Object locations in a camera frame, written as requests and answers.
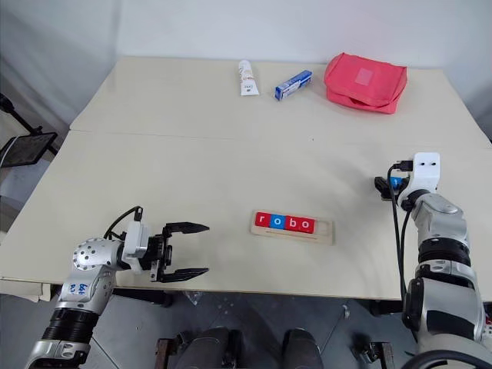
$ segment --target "table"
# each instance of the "table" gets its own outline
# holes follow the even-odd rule
[[[477,190],[492,180],[492,150],[441,71],[410,70],[399,111],[388,116],[324,100],[321,65],[254,63],[263,95],[240,98],[236,64],[123,58],[2,243],[2,278],[62,283],[75,246],[139,204],[155,233],[172,221],[208,225],[171,240],[173,267],[210,271],[177,284],[124,271],[120,287],[398,299],[391,209],[372,181],[396,160],[432,150],[441,153],[440,193],[465,211],[480,292],[492,300],[492,198]],[[264,93],[304,68],[314,72],[310,88],[282,102]],[[210,93],[187,94],[201,76],[216,81]],[[438,93],[433,104],[429,91]],[[331,219],[334,245],[253,235],[259,208]],[[409,225],[407,280],[416,245]]]

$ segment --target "wire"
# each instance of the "wire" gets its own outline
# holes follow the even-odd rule
[[[473,357],[457,351],[435,350],[427,351],[423,354],[412,357],[401,369],[420,369],[428,367],[429,364],[436,364],[439,361],[459,361],[463,364],[473,365],[480,369],[492,369],[492,364],[489,364],[478,357]]]
[[[407,230],[408,218],[410,218],[411,211],[407,211],[405,215],[405,219],[403,220],[403,227],[401,228],[401,241],[400,241],[400,264],[401,264],[401,278],[403,279],[403,286],[405,286],[405,290],[407,289],[407,285],[405,284],[405,263],[404,263],[404,255],[405,255],[405,231]]]
[[[108,230],[106,231],[105,235],[104,235],[104,238],[108,238],[111,240],[112,239],[112,235],[114,234],[113,232],[113,228],[116,227],[116,225],[123,220],[123,218],[129,216],[131,213],[135,213],[135,216],[137,214],[140,214],[141,211],[143,210],[142,206],[134,206],[133,208],[127,210],[126,212],[124,212],[122,215],[120,215],[119,217],[116,218],[115,221],[113,221],[111,223],[111,225],[109,226]]]
[[[109,236],[109,239],[110,239],[110,240],[112,240],[112,237],[116,237],[118,240],[122,240],[122,241],[124,241],[124,240],[121,238],[121,235],[120,235],[120,234],[115,233],[115,232],[113,232],[113,231],[109,232],[109,235],[108,235],[108,236]]]
[[[387,170],[387,184],[390,188],[391,196],[391,207],[393,209],[393,223],[394,223],[394,236],[397,244],[397,261],[398,261],[398,271],[400,272],[400,295],[401,300],[405,299],[405,294],[407,293],[407,287],[405,286],[405,280],[403,276],[403,265],[401,260],[401,245],[400,245],[400,228],[398,225],[398,215],[397,215],[397,201],[394,197],[393,185],[391,184],[391,172],[396,168],[396,165],[391,165]]]
[[[11,142],[11,144],[7,147],[7,150],[5,150],[5,153],[3,154],[2,156],[2,159],[0,160],[0,168],[2,167],[3,165],[3,161],[5,160],[5,157],[7,156],[8,154],[8,151],[10,150],[10,148],[14,145],[14,143],[17,141],[17,138],[19,138],[20,136],[17,136],[16,138],[14,138],[14,141]]]

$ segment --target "toothpaste tube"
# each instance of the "toothpaste tube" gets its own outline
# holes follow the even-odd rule
[[[275,98],[280,101],[282,98],[286,98],[294,91],[297,91],[302,86],[305,86],[311,80],[313,75],[312,71],[302,71],[298,75],[292,77],[288,81],[285,81],[281,85],[275,88]]]
[[[259,95],[249,61],[241,60],[239,62],[239,75],[241,77],[241,96]]]

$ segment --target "red pouch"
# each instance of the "red pouch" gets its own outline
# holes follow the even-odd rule
[[[324,83],[332,102],[393,114],[407,84],[407,67],[341,53],[326,67]]]

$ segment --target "robotic arm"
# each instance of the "robotic arm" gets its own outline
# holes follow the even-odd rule
[[[186,281],[208,271],[207,268],[179,269],[165,274],[171,265],[172,246],[168,239],[174,232],[184,234],[208,230],[201,224],[168,223],[161,234],[150,235],[141,223],[143,209],[135,207],[119,217],[104,238],[89,238],[73,253],[68,280],[49,327],[31,353],[26,369],[43,367],[77,368],[85,363],[90,349],[92,330],[115,288],[116,271],[132,269],[140,274],[150,270],[154,282]],[[117,235],[113,227],[126,215],[134,213],[127,232]]]
[[[402,182],[375,178],[383,198],[397,192],[397,203],[411,213],[418,229],[418,266],[404,296],[403,322],[417,337],[418,355],[404,368],[435,367],[449,361],[492,367],[492,353],[481,344],[485,311],[471,268],[463,211],[436,193],[437,153],[417,153],[392,168],[409,171]]]

